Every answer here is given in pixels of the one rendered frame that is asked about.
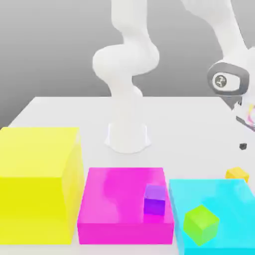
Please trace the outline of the large yellow box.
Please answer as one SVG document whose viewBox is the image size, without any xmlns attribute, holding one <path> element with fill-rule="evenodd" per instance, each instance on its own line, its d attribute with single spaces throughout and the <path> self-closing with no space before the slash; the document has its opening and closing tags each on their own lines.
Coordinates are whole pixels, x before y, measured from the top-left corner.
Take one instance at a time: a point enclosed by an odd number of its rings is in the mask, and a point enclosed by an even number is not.
<svg viewBox="0 0 255 255">
<path fill-rule="evenodd" d="M 0 129 L 0 245 L 69 245 L 84 190 L 77 127 Z"/>
</svg>

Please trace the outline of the small orange cube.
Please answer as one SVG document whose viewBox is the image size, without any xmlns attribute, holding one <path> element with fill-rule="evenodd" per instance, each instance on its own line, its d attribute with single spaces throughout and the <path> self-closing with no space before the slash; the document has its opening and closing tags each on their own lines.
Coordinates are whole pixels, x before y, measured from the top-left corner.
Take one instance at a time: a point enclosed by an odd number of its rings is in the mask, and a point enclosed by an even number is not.
<svg viewBox="0 0 255 255">
<path fill-rule="evenodd" d="M 246 183 L 249 181 L 249 174 L 240 167 L 228 169 L 225 175 L 226 179 L 243 179 Z"/>
</svg>

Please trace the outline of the small green cube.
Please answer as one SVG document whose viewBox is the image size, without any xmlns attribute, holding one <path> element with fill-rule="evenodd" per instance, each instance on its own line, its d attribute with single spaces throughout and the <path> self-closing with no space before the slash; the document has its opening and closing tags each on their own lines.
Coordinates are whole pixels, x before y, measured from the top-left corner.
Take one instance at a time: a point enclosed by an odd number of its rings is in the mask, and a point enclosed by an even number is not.
<svg viewBox="0 0 255 255">
<path fill-rule="evenodd" d="M 185 213 L 183 230 L 198 246 L 212 240 L 218 233 L 220 219 L 204 205 Z"/>
</svg>

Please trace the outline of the large cyan box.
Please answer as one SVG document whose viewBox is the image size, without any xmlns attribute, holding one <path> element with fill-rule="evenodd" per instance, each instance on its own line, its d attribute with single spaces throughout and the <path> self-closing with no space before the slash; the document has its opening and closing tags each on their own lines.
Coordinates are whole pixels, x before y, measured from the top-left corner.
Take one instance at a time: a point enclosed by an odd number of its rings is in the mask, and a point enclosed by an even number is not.
<svg viewBox="0 0 255 255">
<path fill-rule="evenodd" d="M 255 255 L 255 196 L 243 179 L 171 179 L 169 196 L 179 255 Z M 220 220 L 201 246 L 183 231 L 186 212 L 199 205 Z"/>
</svg>

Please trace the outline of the large magenta box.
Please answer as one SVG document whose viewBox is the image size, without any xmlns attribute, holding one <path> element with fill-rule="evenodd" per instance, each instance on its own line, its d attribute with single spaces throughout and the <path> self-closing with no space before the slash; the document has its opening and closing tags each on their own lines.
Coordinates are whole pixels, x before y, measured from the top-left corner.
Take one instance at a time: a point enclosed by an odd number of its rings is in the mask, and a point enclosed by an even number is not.
<svg viewBox="0 0 255 255">
<path fill-rule="evenodd" d="M 143 212 L 148 184 L 165 186 L 164 216 Z M 77 221 L 82 245 L 170 245 L 174 218 L 162 168 L 90 168 Z"/>
</svg>

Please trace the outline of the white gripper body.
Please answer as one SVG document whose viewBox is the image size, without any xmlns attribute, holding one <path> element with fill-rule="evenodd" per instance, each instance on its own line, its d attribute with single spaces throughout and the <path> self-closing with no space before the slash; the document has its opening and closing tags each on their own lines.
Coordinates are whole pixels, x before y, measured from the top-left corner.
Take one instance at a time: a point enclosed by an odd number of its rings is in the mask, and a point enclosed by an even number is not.
<svg viewBox="0 0 255 255">
<path fill-rule="evenodd" d="M 239 137 L 255 137 L 255 128 L 249 126 L 238 112 L 234 112 Z"/>
</svg>

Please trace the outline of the small purple cube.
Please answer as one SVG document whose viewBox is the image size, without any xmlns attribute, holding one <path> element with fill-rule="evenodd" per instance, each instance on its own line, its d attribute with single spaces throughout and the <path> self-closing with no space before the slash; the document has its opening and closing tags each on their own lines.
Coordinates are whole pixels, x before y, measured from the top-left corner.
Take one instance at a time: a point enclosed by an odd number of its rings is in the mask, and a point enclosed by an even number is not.
<svg viewBox="0 0 255 255">
<path fill-rule="evenodd" d="M 165 186 L 148 184 L 144 193 L 143 212 L 150 215 L 164 216 L 165 204 Z"/>
</svg>

